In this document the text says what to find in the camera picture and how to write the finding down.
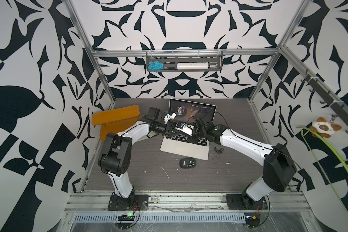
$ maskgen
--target stuffed toy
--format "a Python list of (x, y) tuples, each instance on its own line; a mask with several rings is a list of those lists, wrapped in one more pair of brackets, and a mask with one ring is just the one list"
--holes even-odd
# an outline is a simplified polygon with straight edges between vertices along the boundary
[(341, 129), (341, 126), (338, 124), (328, 123), (325, 118), (317, 118), (317, 121), (312, 123), (310, 129), (324, 138), (330, 138), (335, 131)]

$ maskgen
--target patterned wallpaper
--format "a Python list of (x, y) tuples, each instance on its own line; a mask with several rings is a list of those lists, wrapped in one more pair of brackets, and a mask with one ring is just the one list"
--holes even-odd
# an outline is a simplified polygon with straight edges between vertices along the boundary
[(55, 231), (110, 103), (60, 0), (0, 1), (0, 231)]
[[(95, 50), (275, 48), (301, 0), (74, 0)], [(249, 97), (268, 56), (219, 72), (149, 73), (142, 57), (99, 60), (119, 98)]]
[(218, 72), (148, 72), (143, 58), (106, 57), (99, 63), (116, 98), (248, 97), (270, 56), (226, 56)]
[[(310, 4), (289, 48), (348, 104), (348, 0), (314, 0)], [(303, 77), (281, 56), (254, 103), (272, 143), (287, 144), (292, 158), (303, 170), (292, 185), (304, 194), (323, 231), (348, 231), (348, 214), (300, 135), (298, 126), (309, 127), (318, 117), (330, 119), (334, 111), (320, 104)], [(348, 127), (328, 138), (343, 159), (348, 159)], [(348, 210), (348, 175), (331, 150), (319, 139), (306, 136), (330, 182)]]

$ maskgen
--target black computer mouse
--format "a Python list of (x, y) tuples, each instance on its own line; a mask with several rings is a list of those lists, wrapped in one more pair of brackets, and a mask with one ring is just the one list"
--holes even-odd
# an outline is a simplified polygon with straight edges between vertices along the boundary
[(191, 169), (196, 167), (196, 160), (192, 157), (184, 158), (179, 161), (179, 165), (182, 169)]

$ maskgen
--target laptop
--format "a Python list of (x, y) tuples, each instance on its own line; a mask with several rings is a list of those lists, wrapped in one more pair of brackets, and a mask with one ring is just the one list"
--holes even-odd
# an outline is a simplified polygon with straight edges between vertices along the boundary
[[(211, 120), (213, 121), (215, 115), (216, 106), (199, 102), (185, 101), (180, 99), (169, 100), (169, 111), (176, 113), (175, 121), (183, 123), (193, 123), (192, 116), (209, 113)], [(161, 144), (161, 151), (193, 157), (201, 160), (208, 160), (209, 158), (209, 141), (206, 138), (200, 138), (196, 144), (191, 143), (186, 135), (166, 136)]]

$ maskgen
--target laptop keyboard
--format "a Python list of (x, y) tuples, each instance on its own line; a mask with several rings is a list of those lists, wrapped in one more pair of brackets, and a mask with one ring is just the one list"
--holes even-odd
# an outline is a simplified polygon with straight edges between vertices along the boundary
[[(181, 142), (188, 142), (191, 143), (190, 141), (188, 141), (188, 137), (186, 136), (182, 136), (182, 135), (177, 135), (177, 136), (167, 136), (167, 139), (171, 139), (171, 140), (177, 140), (177, 141), (181, 141)], [(197, 141), (197, 144), (200, 146), (206, 146), (207, 145), (207, 139), (206, 138), (200, 138)]]

